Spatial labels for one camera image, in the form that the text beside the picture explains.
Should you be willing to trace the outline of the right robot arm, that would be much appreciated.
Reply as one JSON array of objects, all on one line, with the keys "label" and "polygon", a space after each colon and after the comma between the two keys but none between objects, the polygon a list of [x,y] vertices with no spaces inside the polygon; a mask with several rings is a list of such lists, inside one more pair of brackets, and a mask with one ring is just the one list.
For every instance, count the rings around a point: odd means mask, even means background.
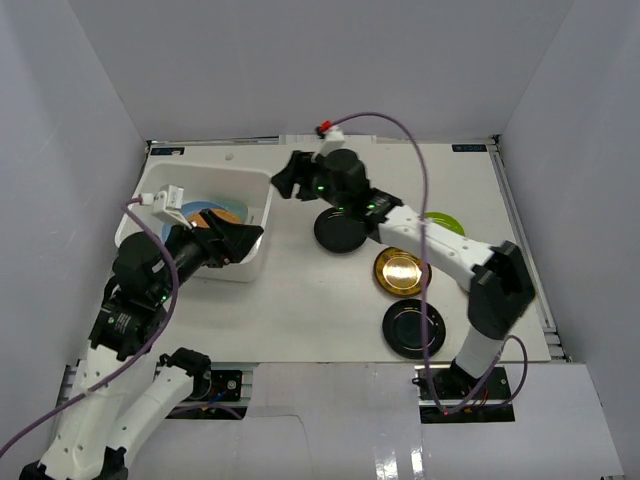
[{"label": "right robot arm", "polygon": [[452,388],[466,399],[486,389],[486,372],[535,298],[516,244],[492,246],[420,216],[400,198],[372,187],[364,163],[348,149],[326,156],[294,151],[271,183],[285,199],[326,201],[362,223],[374,241],[424,257],[455,280],[468,294],[470,327],[451,364]]}]

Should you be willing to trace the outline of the woven bamboo round plate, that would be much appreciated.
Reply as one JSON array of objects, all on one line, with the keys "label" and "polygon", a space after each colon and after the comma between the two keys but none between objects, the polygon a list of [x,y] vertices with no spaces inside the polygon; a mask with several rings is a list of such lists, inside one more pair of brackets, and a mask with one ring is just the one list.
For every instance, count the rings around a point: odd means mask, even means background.
[{"label": "woven bamboo round plate", "polygon": [[187,222],[190,227],[201,230],[210,230],[211,225],[242,224],[239,216],[222,208],[205,208],[196,211],[187,217]]}]

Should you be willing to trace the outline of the light blue round plate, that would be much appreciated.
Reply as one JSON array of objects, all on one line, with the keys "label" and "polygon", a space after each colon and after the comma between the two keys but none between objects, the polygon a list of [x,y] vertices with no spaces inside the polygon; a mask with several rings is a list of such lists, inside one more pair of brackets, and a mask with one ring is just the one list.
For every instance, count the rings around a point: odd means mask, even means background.
[{"label": "light blue round plate", "polygon": [[198,227],[207,227],[207,223],[200,215],[203,210],[221,213],[225,220],[232,223],[243,223],[248,217],[248,208],[244,204],[231,202],[192,201],[182,206],[181,213],[188,222],[195,223]]}]

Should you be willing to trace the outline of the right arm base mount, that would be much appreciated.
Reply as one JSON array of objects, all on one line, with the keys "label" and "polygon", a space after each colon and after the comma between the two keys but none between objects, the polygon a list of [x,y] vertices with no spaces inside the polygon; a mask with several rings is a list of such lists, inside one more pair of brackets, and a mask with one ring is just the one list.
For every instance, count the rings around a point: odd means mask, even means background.
[{"label": "right arm base mount", "polygon": [[[451,409],[471,391],[455,383],[447,367],[433,367],[433,380],[440,402]],[[514,408],[506,401],[511,397],[511,385],[504,367],[495,367],[485,385],[455,414],[441,412],[428,390],[425,370],[416,370],[412,383],[418,389],[420,420],[423,425],[512,423]]]}]

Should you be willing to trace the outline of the lime green round plate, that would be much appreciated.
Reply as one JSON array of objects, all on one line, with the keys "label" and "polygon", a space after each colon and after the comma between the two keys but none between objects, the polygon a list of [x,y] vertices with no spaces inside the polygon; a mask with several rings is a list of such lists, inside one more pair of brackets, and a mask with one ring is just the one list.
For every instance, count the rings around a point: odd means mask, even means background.
[{"label": "lime green round plate", "polygon": [[453,216],[437,211],[430,211],[425,214],[425,218],[431,220],[458,235],[465,236],[466,232],[462,224]]}]

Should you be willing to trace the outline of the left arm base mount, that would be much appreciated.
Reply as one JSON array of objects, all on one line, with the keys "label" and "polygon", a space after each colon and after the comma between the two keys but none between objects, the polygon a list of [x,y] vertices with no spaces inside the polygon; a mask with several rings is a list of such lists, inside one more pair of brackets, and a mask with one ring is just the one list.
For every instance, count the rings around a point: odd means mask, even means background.
[{"label": "left arm base mount", "polygon": [[213,369],[195,396],[175,407],[168,419],[242,420],[247,412],[248,397],[243,392],[242,370]]}]

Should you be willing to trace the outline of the yellow patterned plate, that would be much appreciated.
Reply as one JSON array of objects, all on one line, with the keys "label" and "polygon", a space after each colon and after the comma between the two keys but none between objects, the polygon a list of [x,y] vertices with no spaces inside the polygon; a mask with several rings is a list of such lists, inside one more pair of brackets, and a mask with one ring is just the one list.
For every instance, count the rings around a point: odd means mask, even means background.
[{"label": "yellow patterned plate", "polygon": [[386,293],[409,298],[422,291],[421,260],[398,248],[387,247],[376,257],[373,264],[373,278]]}]

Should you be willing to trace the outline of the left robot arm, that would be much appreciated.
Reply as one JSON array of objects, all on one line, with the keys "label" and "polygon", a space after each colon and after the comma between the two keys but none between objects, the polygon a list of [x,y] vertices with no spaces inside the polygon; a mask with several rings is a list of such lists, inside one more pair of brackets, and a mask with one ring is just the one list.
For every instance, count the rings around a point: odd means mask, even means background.
[{"label": "left robot arm", "polygon": [[139,230],[118,248],[72,396],[57,410],[54,439],[21,478],[125,479],[171,411],[208,395],[207,355],[184,347],[159,359],[147,355],[173,315],[179,288],[202,267],[242,262],[264,230],[213,212],[203,219],[204,227],[173,226],[165,240],[132,219]]}]

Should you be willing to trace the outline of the black glossy round plate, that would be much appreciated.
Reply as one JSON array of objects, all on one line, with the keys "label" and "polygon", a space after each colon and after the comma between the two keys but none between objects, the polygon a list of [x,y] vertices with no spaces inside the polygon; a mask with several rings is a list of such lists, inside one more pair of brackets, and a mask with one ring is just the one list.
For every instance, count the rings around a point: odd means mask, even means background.
[{"label": "black glossy round plate", "polygon": [[313,232],[317,243],[333,254],[348,254],[366,241],[364,225],[347,217],[343,211],[329,208],[318,215]]}]

